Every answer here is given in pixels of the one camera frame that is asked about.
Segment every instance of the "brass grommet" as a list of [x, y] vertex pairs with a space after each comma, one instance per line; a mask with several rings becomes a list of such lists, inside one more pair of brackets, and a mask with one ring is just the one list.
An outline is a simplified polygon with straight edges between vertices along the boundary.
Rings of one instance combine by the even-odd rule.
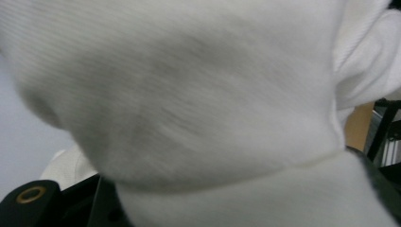
[[30, 203], [40, 198], [45, 191], [46, 188], [43, 186], [30, 187], [29, 189], [21, 192], [20, 195], [18, 195], [17, 202], [21, 204]]

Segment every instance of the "gray background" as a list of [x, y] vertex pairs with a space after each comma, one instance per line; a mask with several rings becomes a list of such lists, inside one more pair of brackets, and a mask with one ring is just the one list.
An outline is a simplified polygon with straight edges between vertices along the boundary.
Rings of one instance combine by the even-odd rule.
[[37, 180], [54, 153], [73, 145], [68, 133], [47, 126], [24, 106], [0, 56], [0, 201]]

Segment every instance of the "white wall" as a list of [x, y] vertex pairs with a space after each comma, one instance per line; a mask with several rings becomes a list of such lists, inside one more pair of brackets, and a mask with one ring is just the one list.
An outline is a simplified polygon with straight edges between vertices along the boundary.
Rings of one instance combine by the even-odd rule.
[[0, 201], [37, 180], [55, 152], [73, 145], [68, 133], [45, 125], [24, 106], [0, 56]]

